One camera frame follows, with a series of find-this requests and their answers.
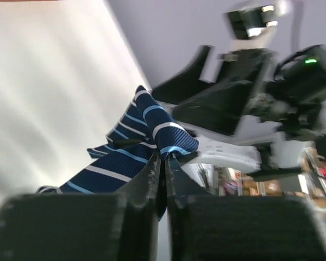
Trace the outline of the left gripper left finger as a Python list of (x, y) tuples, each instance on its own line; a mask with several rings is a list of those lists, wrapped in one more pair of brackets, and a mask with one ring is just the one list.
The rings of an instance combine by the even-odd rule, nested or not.
[(26, 194), (0, 207), (0, 260), (156, 260), (161, 160), (109, 194)]

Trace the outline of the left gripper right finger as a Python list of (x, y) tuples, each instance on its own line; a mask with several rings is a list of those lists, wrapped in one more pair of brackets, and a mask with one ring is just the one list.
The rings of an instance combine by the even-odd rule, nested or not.
[(326, 260), (326, 222), (297, 196), (214, 196), (165, 162), (172, 260)]

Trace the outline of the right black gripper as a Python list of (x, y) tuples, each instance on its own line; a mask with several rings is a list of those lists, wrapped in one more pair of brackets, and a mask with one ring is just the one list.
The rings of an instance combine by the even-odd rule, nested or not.
[(153, 97), (173, 105), (181, 122), (232, 136), (241, 118), (279, 124), (288, 136), (316, 136), (326, 99), (326, 47), (314, 45), (276, 64), (265, 48), (222, 55), (217, 78), (201, 80), (210, 46), (200, 46), (192, 62), (155, 87)]

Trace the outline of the navy blue striped tie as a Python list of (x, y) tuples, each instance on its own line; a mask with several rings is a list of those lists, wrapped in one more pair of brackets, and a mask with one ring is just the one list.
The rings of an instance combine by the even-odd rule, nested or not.
[(152, 97), (138, 86), (135, 96), (117, 125), (106, 135), (107, 144), (90, 148), (94, 162), (60, 187), (45, 185), (38, 193), (114, 192), (133, 179), (153, 153), (162, 159), (171, 153), (188, 155), (199, 142)]

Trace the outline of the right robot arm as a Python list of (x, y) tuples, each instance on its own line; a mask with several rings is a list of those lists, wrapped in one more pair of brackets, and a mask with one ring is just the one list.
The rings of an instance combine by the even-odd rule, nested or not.
[(155, 87), (152, 96), (173, 105), (174, 119), (233, 136), (245, 115), (279, 124), (289, 140), (313, 140), (326, 100), (326, 47), (310, 46), (276, 64), (265, 48), (221, 56), (215, 81), (200, 79), (210, 46), (202, 46), (184, 70)]

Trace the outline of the white plastic bin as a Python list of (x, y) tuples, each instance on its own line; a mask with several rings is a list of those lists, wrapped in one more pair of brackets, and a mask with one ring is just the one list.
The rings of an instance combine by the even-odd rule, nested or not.
[(286, 169), (297, 163), (295, 157), (291, 156), (290, 142), (281, 133), (233, 140), (231, 143), (205, 136), (199, 136), (197, 140), (199, 147), (196, 153), (178, 158), (182, 166), (210, 164), (230, 167), (243, 173), (254, 173), (260, 170)]

